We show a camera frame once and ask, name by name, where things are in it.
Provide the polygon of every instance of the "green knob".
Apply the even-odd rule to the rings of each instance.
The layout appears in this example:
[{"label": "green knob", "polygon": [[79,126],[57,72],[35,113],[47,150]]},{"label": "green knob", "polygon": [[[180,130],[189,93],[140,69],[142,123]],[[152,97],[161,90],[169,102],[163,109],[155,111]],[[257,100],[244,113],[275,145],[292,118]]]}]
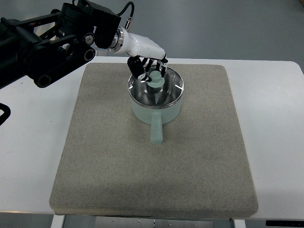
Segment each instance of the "green knob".
[{"label": "green knob", "polygon": [[151,82],[148,82],[148,86],[152,88],[161,87],[165,83],[165,79],[162,78],[162,75],[159,71],[154,70],[150,73],[150,78],[152,79]]}]

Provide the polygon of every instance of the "pot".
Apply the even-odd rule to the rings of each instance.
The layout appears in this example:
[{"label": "pot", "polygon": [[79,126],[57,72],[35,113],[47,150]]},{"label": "pot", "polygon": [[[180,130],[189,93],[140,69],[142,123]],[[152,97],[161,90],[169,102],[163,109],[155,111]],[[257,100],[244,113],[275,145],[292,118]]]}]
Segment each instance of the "pot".
[{"label": "pot", "polygon": [[[151,66],[149,75],[156,68]],[[171,68],[167,68],[164,84],[153,88],[147,82],[135,79],[128,81],[132,110],[135,116],[151,125],[150,141],[161,144],[163,141],[162,125],[172,121],[180,112],[184,82],[181,76]]]}]

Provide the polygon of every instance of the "gray floor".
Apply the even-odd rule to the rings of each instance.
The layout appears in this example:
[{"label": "gray floor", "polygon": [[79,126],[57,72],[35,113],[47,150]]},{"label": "gray floor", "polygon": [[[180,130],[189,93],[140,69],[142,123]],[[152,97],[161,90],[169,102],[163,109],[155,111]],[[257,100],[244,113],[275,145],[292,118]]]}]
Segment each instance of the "gray floor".
[{"label": "gray floor", "polygon": [[[118,13],[127,0],[94,2]],[[154,40],[168,57],[294,61],[304,71],[304,7],[299,0],[134,0],[134,3],[130,32]],[[54,8],[61,9],[61,5],[62,0],[0,0],[0,17],[29,19],[48,14]],[[128,13],[129,10],[123,15],[122,26]],[[1,213],[0,228],[50,227],[51,218],[51,215]]]}]

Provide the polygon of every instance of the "robotic hand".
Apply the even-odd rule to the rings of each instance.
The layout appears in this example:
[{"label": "robotic hand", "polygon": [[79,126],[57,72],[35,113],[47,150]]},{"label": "robotic hand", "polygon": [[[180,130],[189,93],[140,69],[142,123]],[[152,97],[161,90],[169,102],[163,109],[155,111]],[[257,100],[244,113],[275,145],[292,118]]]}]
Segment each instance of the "robotic hand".
[{"label": "robotic hand", "polygon": [[[125,28],[119,27],[120,16],[130,5],[129,20]],[[77,5],[72,0],[72,4],[64,3],[61,11],[54,9],[42,17],[25,21],[1,18],[0,89],[24,75],[38,87],[47,87],[91,61],[95,50],[90,46],[94,42],[99,48],[130,55],[128,66],[139,80],[151,81],[146,72],[155,60],[156,70],[164,76],[168,63],[165,51],[147,37],[127,31],[133,12],[132,2],[114,14],[88,0],[78,0]],[[51,22],[55,26],[41,36],[34,33],[35,27]]]},{"label": "robotic hand", "polygon": [[127,53],[131,57],[128,59],[128,66],[133,76],[142,81],[150,82],[151,78],[146,72],[150,69],[152,63],[157,60],[156,69],[161,71],[164,77],[167,69],[168,60],[165,51],[147,37],[128,33],[126,29],[119,27],[114,40],[110,46],[110,51],[121,54]]}]

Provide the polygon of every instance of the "light green handle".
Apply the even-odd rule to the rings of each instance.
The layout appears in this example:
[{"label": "light green handle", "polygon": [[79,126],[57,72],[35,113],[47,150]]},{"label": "light green handle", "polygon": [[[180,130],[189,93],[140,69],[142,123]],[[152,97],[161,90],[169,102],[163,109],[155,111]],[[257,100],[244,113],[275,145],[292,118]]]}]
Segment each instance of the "light green handle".
[{"label": "light green handle", "polygon": [[160,112],[153,112],[151,116],[150,141],[154,145],[159,145],[162,143],[162,114]]}]

